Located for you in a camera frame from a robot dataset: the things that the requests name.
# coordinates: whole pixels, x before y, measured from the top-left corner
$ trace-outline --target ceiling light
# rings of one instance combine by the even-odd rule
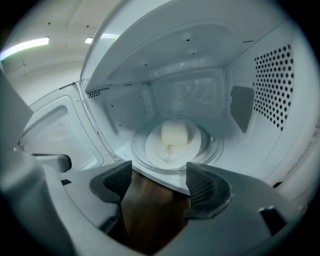
[[[120,35],[119,34],[110,34],[110,33],[103,33],[101,38],[107,38],[107,39],[118,39]]]
[[[93,40],[93,37],[88,37],[84,42],[86,44],[91,44],[92,40]]]
[[[6,57],[9,57],[12,54],[29,49],[36,46],[43,46],[49,43],[49,37],[34,39],[30,41],[25,41],[18,43],[0,53],[0,61],[4,60]]]

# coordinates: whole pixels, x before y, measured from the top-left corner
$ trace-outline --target white plate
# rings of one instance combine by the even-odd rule
[[[165,146],[161,140],[162,123],[149,134],[145,143],[146,156],[152,164],[161,169],[179,168],[192,161],[198,154],[201,146],[199,128],[185,120],[188,129],[188,143],[180,146]]]

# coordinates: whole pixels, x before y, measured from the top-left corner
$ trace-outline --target tofu block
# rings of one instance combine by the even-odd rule
[[[165,146],[188,144],[188,129],[183,120],[164,121],[161,128],[161,141]]]

